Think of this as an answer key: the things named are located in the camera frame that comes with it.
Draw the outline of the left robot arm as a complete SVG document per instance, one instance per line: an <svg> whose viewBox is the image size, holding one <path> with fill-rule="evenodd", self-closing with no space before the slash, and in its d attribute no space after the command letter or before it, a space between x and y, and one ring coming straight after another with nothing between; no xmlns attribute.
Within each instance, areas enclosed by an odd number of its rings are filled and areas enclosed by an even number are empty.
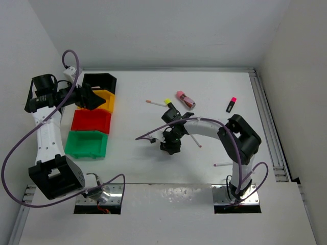
<svg viewBox="0 0 327 245"><path fill-rule="evenodd" d="M105 99L96 95L89 84L69 85L58 89L52 74L32 78L25 111L31 113L37 126L37 157L28 169L29 177L49 200L62 197L85 186L82 170L65 155L60 122L62 108L75 104L94 110Z"/></svg>

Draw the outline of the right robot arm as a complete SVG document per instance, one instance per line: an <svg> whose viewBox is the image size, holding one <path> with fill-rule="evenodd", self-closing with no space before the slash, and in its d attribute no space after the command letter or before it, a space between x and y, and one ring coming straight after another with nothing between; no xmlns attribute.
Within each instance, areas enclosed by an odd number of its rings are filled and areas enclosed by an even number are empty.
<svg viewBox="0 0 327 245"><path fill-rule="evenodd" d="M183 122L170 125L170 130L163 131L160 149L168 152L169 155L179 153L181 138L184 135L202 135L220 140L233 161L229 191L236 200L240 200L252 183L249 175L253 158L262 143L260 136L238 114L234 114L225 125L221 125L211 119L185 120L194 114L187 112L181 115L172 103L168 103L168 108L168 111L161 117L164 122L171 123L180 119Z"/></svg>

